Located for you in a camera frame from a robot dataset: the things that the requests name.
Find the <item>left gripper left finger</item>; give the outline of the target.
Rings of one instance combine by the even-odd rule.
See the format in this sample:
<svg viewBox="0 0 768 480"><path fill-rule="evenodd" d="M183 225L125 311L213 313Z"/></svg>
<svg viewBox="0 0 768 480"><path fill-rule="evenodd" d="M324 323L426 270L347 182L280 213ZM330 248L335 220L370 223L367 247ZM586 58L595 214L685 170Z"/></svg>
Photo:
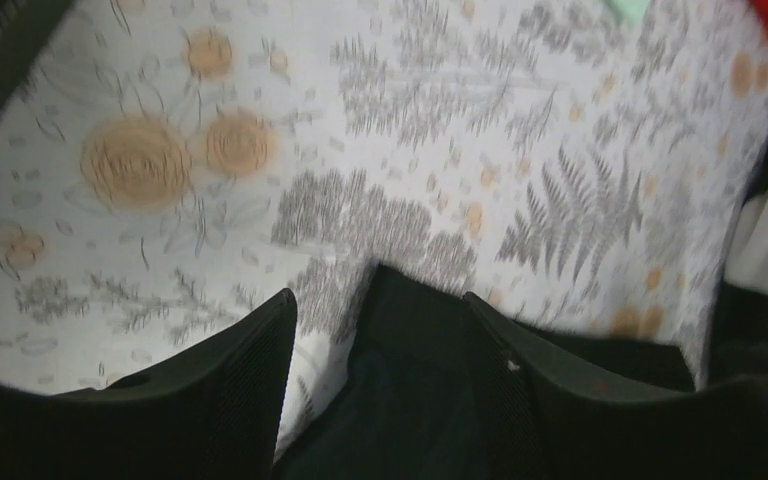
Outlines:
<svg viewBox="0 0 768 480"><path fill-rule="evenodd" d="M0 384L0 479L267 479L296 299L248 316L102 390Z"/></svg>

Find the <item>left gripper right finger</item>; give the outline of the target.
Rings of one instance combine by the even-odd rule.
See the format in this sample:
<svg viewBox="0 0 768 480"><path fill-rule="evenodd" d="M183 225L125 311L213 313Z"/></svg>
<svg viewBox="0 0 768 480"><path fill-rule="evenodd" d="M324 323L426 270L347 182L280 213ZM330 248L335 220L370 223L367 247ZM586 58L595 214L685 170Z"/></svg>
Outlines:
<svg viewBox="0 0 768 480"><path fill-rule="evenodd" d="M701 391L612 372L464 297L493 479L768 479L768 375Z"/></svg>

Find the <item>black garment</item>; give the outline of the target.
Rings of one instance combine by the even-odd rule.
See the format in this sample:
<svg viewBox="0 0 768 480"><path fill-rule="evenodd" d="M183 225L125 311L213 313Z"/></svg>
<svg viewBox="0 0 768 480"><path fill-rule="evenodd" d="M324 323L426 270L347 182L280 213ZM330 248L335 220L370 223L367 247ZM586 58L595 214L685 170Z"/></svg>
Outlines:
<svg viewBox="0 0 768 480"><path fill-rule="evenodd" d="M465 358L464 297L378 268L347 383L281 457L276 477L493 479ZM612 372L693 392L674 347L522 326Z"/></svg>

